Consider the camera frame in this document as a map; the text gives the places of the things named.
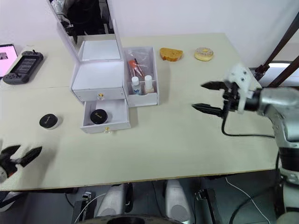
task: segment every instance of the smartphone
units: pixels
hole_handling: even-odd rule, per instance
[[[0,79],[5,76],[18,55],[13,44],[0,45]]]

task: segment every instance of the small bottle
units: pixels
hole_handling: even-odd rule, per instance
[[[136,76],[132,77],[132,89],[133,94],[142,95],[139,79]]]
[[[153,79],[150,75],[144,77],[145,85],[144,85],[144,94],[155,92],[153,87]]]

